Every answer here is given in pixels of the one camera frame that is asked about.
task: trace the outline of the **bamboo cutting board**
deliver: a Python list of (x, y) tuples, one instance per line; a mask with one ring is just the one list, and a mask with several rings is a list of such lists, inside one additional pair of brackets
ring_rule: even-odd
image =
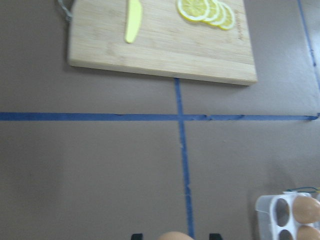
[(140, 0), (135, 42), (125, 42), (126, 0), (76, 0), (68, 61), (72, 66), (202, 81), (257, 82), (243, 0), (221, 0), (235, 13), (225, 31), (186, 21), (175, 0)]

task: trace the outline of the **yellow plastic knife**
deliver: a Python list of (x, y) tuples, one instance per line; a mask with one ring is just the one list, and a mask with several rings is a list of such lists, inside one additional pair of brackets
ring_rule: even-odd
[(135, 41), (142, 22), (143, 9), (140, 0), (127, 0), (127, 19), (125, 41), (131, 44)]

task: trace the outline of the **blue tape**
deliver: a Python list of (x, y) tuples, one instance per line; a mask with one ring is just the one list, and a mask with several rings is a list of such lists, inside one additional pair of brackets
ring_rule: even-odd
[(0, 112), (0, 121), (178, 121), (176, 114)]
[(310, 35), (309, 35), (309, 30), (308, 30), (308, 27), (307, 27), (306, 18), (305, 18), (305, 14), (304, 14), (304, 11), (303, 11), (302, 4), (301, 4), (301, 0), (297, 0), (297, 3), (298, 3), (301, 19), (302, 19), (302, 25), (303, 25), (304, 34), (305, 34), (305, 37), (306, 37), (306, 41), (307, 41), (308, 48), (309, 48), (310, 55), (311, 55), (311, 59), (312, 59), (315, 78), (316, 78), (316, 81), (318, 83), (318, 88), (320, 90), (320, 77), (319, 77), (318, 71), (316, 69), (317, 61), (316, 61), (316, 57), (315, 57), (314, 50), (313, 50), (313, 47), (312, 47), (312, 43), (311, 43), (311, 39), (310, 39)]
[(317, 116), (303, 115), (210, 115), (203, 121), (312, 121)]
[(175, 86), (175, 94), (176, 94), (176, 105), (177, 105), (177, 110), (178, 110), (178, 122), (179, 122), (180, 143), (181, 143), (182, 168), (183, 168), (183, 180), (184, 180), (184, 195), (185, 195), (188, 234), (191, 238), (195, 239), (192, 196), (191, 196), (191, 189), (190, 189), (190, 172), (189, 172), (189, 163), (188, 163), (188, 150), (187, 150), (187, 141), (186, 141), (185, 122), (184, 122), (185, 116), (184, 116), (184, 110), (183, 110), (183, 102), (182, 102), (182, 97), (181, 97), (179, 78), (174, 79), (174, 86)]
[(182, 114), (111, 114), (0, 112), (0, 121), (313, 121), (320, 117), (307, 115), (204, 115)]

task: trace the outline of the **clear plastic egg holder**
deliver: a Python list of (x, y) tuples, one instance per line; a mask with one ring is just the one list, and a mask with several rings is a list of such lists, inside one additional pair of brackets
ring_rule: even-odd
[(292, 206), (298, 196), (311, 197), (304, 192), (284, 192), (282, 195), (264, 195), (258, 198), (255, 210), (260, 240), (297, 240), (297, 232), (302, 225), (320, 229), (320, 222), (301, 224), (295, 220)]

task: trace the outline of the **egg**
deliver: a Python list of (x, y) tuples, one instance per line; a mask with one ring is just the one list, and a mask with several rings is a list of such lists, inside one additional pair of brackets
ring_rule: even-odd
[(320, 240), (320, 231), (312, 226), (301, 226), (296, 236), (297, 240)]
[(182, 232), (170, 231), (161, 235), (158, 238), (158, 240), (193, 240), (193, 239)]
[(292, 212), (295, 220), (301, 224), (320, 221), (320, 202), (309, 196), (297, 196), (293, 202)]

